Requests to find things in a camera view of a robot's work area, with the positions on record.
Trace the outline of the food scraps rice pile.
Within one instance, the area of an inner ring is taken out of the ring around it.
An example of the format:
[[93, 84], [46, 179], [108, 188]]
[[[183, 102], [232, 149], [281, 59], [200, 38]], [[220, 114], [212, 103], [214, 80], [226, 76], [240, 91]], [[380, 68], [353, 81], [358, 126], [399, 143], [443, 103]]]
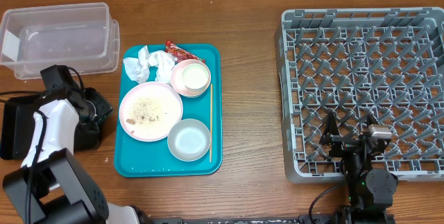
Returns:
[[167, 112], [158, 98], [139, 97], [131, 105], [126, 123], [150, 130], [163, 124], [166, 117]]

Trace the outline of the large pink plate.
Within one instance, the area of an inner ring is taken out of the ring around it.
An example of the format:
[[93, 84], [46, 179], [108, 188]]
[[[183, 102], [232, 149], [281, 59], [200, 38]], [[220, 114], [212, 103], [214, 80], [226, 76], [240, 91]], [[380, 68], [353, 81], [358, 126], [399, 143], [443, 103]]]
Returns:
[[169, 85], [147, 82], [132, 88], [119, 105], [119, 122], [124, 132], [137, 141], [164, 139], [182, 119], [183, 103]]

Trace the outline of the white tissue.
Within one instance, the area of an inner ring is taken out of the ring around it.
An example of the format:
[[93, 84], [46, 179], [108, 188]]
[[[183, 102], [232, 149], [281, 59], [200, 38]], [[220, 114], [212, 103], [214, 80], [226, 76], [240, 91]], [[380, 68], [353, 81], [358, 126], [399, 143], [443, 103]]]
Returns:
[[148, 47], [144, 46], [136, 58], [124, 58], [123, 65], [129, 79], [139, 84], [148, 81], [151, 67], [157, 68], [156, 82], [171, 84], [171, 74], [176, 63], [171, 54], [165, 51], [150, 53]]

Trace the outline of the black rectangular tray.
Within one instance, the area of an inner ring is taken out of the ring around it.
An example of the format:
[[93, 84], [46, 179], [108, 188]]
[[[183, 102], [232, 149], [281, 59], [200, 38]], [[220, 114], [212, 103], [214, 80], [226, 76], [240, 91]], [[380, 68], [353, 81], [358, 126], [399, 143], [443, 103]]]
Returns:
[[[1, 128], [1, 159], [22, 160], [31, 146], [35, 121], [34, 101], [38, 95], [17, 96], [8, 101], [18, 105], [5, 104]], [[74, 150], [97, 149], [101, 145], [99, 126], [95, 123], [79, 123], [74, 135]]]

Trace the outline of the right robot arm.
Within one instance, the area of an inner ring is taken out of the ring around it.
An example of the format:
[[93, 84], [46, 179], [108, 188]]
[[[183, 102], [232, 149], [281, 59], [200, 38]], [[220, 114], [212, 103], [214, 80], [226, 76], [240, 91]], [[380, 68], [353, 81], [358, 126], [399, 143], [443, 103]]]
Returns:
[[357, 138], [342, 137], [335, 115], [328, 112], [320, 144], [330, 146], [330, 157], [341, 159], [341, 172], [348, 187], [348, 206], [338, 208], [328, 223], [394, 223], [386, 213], [393, 204], [398, 177], [384, 169], [374, 168], [372, 159], [384, 153], [391, 143], [392, 132], [377, 122], [373, 115], [366, 117], [367, 129]]

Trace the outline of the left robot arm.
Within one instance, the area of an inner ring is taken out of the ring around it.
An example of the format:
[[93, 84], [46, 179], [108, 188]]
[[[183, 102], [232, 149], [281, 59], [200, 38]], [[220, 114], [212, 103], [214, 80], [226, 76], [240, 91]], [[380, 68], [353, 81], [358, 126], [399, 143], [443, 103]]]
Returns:
[[3, 189], [25, 223], [141, 223], [131, 206], [109, 203], [73, 155], [80, 120], [67, 99], [43, 98], [21, 167], [6, 175]]

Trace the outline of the grey dishwasher rack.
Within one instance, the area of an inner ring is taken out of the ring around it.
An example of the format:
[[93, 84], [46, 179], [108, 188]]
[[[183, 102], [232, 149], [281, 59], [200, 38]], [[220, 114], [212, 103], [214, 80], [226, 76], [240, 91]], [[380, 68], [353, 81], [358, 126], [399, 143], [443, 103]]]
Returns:
[[329, 112], [356, 137], [374, 116], [393, 134], [373, 166], [401, 180], [443, 179], [443, 9], [293, 9], [275, 33], [284, 170], [293, 183], [337, 182], [320, 144]]

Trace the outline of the clear plastic storage bin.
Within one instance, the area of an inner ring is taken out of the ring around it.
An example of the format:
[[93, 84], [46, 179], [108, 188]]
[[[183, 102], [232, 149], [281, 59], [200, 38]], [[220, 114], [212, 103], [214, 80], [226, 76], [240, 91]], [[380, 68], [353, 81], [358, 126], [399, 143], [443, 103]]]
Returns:
[[39, 78], [55, 64], [110, 73], [119, 53], [119, 24], [103, 2], [10, 9], [1, 20], [1, 65], [20, 80]]

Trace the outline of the teal serving tray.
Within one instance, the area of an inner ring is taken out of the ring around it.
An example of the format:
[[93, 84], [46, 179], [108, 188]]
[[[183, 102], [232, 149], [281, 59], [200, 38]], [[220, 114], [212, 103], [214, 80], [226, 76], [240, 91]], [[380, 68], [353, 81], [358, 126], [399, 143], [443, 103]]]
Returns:
[[[114, 167], [127, 178], [209, 175], [216, 172], [223, 161], [223, 114], [221, 99], [221, 56], [211, 44], [179, 44], [180, 48], [205, 60], [213, 84], [213, 140], [212, 163], [209, 153], [194, 162], [176, 159], [169, 151], [167, 139], [144, 142], [133, 139], [117, 124]], [[182, 97], [183, 118], [197, 119], [210, 128], [210, 89], [196, 98]]]

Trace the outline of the red snack wrapper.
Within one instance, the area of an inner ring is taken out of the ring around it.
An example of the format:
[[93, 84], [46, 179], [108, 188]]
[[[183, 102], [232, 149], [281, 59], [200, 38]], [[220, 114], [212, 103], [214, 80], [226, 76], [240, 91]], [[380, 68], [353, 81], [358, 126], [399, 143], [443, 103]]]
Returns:
[[174, 57], [176, 63], [182, 62], [184, 60], [198, 60], [205, 63], [204, 59], [201, 59], [198, 56], [194, 55], [193, 53], [190, 53], [178, 47], [171, 41], [166, 42], [165, 51]]

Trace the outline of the grey bowl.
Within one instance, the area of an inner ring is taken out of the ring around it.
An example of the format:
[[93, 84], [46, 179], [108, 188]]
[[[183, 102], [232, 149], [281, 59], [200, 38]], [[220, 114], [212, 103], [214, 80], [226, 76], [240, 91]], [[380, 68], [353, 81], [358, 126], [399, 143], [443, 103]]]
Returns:
[[209, 129], [196, 119], [177, 122], [167, 138], [170, 153], [184, 162], [194, 162], [202, 158], [210, 149], [210, 143]]

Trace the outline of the white cup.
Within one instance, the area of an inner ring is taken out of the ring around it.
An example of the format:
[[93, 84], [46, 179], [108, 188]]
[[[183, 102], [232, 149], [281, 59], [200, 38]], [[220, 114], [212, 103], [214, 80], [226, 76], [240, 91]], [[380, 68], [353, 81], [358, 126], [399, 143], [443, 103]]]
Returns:
[[182, 81], [185, 87], [194, 92], [201, 92], [207, 87], [210, 73], [203, 64], [188, 64], [182, 72]]

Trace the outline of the wooden chopstick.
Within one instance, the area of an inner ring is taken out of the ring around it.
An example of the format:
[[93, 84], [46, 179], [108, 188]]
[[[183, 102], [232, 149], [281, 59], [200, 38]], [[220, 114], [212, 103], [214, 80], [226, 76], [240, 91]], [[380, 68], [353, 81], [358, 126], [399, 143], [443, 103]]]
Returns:
[[210, 84], [210, 147], [209, 162], [212, 163], [212, 137], [213, 134], [213, 84]]

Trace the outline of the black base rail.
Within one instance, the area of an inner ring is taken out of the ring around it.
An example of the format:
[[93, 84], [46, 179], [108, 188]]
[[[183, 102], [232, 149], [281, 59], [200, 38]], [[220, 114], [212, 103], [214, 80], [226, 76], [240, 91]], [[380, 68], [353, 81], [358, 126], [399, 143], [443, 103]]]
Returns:
[[[318, 224], [334, 224], [334, 223], [377, 223], [369, 218], [357, 219], [354, 221], [341, 221], [340, 218], [333, 214], [314, 214], [313, 220]], [[148, 217], [149, 224], [311, 224], [308, 214], [299, 215], [293, 218], [206, 218], [206, 219], [183, 219], [174, 218], [152, 218]]]

